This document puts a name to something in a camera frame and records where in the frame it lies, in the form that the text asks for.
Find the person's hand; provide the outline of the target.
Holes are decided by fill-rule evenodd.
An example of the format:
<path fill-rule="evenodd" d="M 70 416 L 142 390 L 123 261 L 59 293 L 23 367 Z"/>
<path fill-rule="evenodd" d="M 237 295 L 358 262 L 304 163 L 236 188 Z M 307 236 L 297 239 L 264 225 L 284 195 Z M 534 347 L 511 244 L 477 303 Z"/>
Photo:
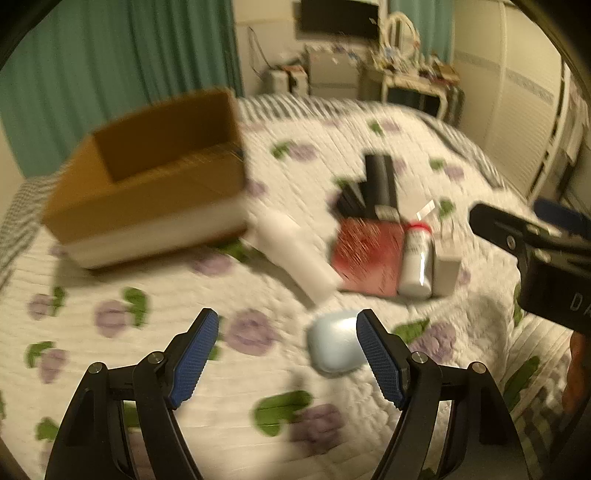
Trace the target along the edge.
<path fill-rule="evenodd" d="M 574 332 L 570 339 L 571 361 L 562 395 L 566 415 L 574 415 L 590 393 L 590 338 Z"/>

